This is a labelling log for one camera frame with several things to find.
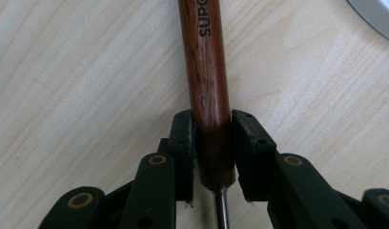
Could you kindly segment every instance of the light wood surface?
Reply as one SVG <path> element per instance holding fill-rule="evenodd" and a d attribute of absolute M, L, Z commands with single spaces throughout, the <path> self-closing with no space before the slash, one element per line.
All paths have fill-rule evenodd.
<path fill-rule="evenodd" d="M 344 0 L 221 0 L 231 107 L 354 198 L 389 189 L 389 41 Z M 0 228 L 63 194 L 105 193 L 190 107 L 176 0 L 0 0 Z M 177 228 L 214 228 L 211 194 Z M 229 190 L 232 228 L 271 228 Z"/>

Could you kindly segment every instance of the screwdriver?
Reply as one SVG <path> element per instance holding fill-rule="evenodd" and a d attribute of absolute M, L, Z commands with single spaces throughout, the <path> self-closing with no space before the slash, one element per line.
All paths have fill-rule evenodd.
<path fill-rule="evenodd" d="M 218 0 L 178 0 L 200 182 L 214 194 L 217 228 L 229 228 L 235 182 L 231 113 Z"/>

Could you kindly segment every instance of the metal screwdriver shaft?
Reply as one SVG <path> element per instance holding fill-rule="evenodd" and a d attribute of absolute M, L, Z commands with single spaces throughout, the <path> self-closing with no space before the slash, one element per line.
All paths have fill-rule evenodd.
<path fill-rule="evenodd" d="M 226 192 L 235 171 L 219 2 L 178 2 L 200 181 L 215 195 L 218 228 L 228 228 Z"/>
<path fill-rule="evenodd" d="M 215 199 L 215 224 L 218 229 L 230 228 L 227 208 L 227 189 L 223 188 L 213 192 Z"/>

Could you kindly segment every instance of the wood grain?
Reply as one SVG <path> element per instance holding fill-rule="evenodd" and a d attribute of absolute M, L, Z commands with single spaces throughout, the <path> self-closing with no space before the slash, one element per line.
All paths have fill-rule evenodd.
<path fill-rule="evenodd" d="M 389 189 L 389 41 L 338 0 L 221 0 L 232 109 L 354 198 Z M 190 108 L 175 0 L 0 0 L 0 228 L 36 228 L 64 193 L 109 193 Z M 213 228 L 210 192 L 177 228 Z M 271 228 L 229 190 L 233 228 Z"/>
<path fill-rule="evenodd" d="M 200 181 L 219 190 L 235 182 L 219 1 L 178 2 Z"/>

